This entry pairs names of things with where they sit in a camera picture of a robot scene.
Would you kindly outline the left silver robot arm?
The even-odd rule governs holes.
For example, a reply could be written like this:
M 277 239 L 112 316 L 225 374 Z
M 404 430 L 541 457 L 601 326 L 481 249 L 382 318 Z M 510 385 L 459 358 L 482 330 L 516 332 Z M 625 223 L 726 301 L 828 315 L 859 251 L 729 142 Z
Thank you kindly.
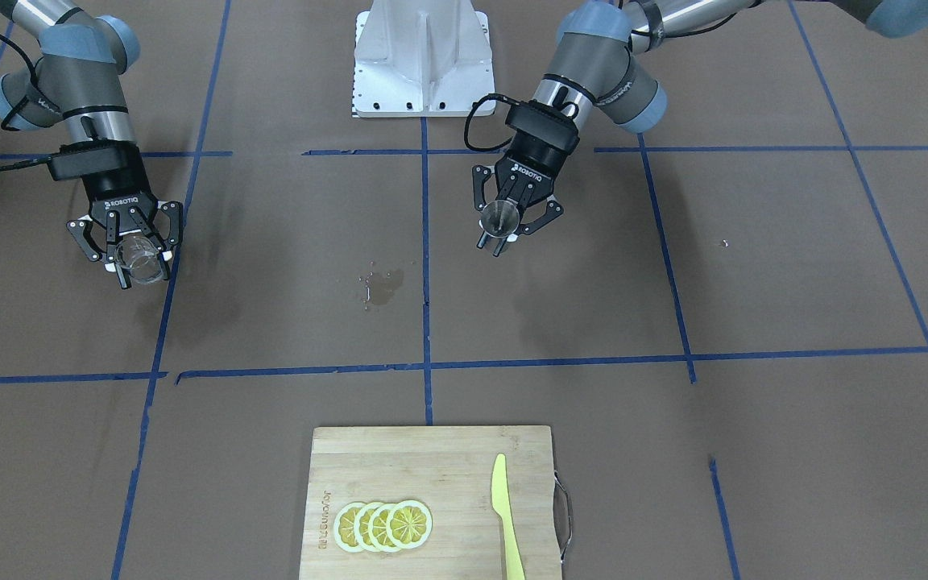
M 562 216 L 557 177 L 581 140 L 583 125 L 601 110 L 616 126 L 642 135 L 664 117 L 666 91 L 638 61 L 675 40 L 711 33 L 755 1 L 585 1 L 557 27 L 555 52 L 526 101 L 490 93 L 472 104 L 507 107 L 512 137 L 498 144 L 501 158 L 476 165 L 477 247 L 499 256 L 520 236 Z

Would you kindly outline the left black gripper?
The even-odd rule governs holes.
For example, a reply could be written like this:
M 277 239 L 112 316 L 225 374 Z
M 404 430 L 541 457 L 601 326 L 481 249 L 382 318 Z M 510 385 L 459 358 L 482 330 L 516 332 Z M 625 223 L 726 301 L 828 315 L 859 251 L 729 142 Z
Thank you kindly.
M 520 212 L 526 212 L 532 206 L 546 201 L 545 212 L 542 216 L 527 224 L 520 222 L 518 230 L 508 238 L 492 238 L 480 228 L 482 234 L 476 243 L 478 249 L 494 245 L 492 246 L 493 255 L 498 257 L 505 246 L 515 241 L 520 235 L 534 234 L 535 231 L 563 214 L 563 206 L 557 202 L 555 196 L 551 195 L 556 177 L 559 176 L 568 155 L 574 153 L 578 142 L 577 132 L 567 135 L 559 143 L 550 143 L 541 137 L 519 131 L 504 156 L 495 164 L 495 172 L 491 166 L 475 165 L 472 168 L 474 208 L 479 213 L 487 203 L 490 203 L 486 199 L 485 191 L 490 179 L 496 180 L 498 201 L 500 199 L 512 201 L 518 206 Z

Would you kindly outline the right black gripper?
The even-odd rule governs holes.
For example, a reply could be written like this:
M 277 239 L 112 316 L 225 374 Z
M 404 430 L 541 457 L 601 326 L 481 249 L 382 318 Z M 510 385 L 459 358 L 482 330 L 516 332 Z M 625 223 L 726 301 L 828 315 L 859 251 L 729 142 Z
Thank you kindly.
M 82 176 L 89 199 L 88 216 L 67 222 L 66 229 L 73 236 L 91 262 L 103 262 L 107 269 L 113 268 L 119 287 L 131 288 L 131 275 L 119 264 L 121 234 L 141 232 L 150 245 L 150 267 L 143 267 L 144 283 L 169 280 L 171 260 L 183 242 L 184 206 L 177 201 L 158 201 L 152 195 L 143 156 L 135 143 L 121 143 L 126 157 L 126 168 Z M 118 216 L 107 216 L 115 212 Z M 166 217 L 166 234 L 160 234 L 155 226 L 155 217 Z M 106 248 L 102 249 L 93 239 L 93 226 L 106 228 Z

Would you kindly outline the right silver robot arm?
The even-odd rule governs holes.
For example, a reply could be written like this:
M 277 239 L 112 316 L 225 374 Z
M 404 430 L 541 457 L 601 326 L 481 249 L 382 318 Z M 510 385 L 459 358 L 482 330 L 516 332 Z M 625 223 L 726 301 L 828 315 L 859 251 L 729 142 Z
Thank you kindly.
M 35 36 L 38 60 L 0 78 L 3 130 L 67 127 L 70 142 L 48 161 L 55 181 L 78 179 L 88 213 L 67 224 L 92 262 L 119 286 L 168 280 L 183 241 L 183 205 L 152 194 L 119 77 L 139 58 L 121 19 L 70 1 L 0 1 L 0 14 Z

